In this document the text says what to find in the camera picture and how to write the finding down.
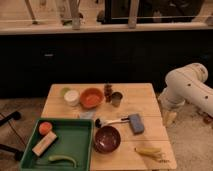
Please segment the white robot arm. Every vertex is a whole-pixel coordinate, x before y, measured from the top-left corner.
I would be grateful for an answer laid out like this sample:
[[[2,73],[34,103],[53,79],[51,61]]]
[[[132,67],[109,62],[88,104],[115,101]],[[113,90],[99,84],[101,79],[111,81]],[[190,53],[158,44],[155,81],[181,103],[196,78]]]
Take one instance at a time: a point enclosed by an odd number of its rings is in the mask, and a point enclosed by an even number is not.
[[[175,109],[186,101],[213,120],[213,88],[205,84],[207,78],[208,70],[201,63],[191,63],[167,73],[166,87],[158,96],[164,126],[168,127],[175,120]]]

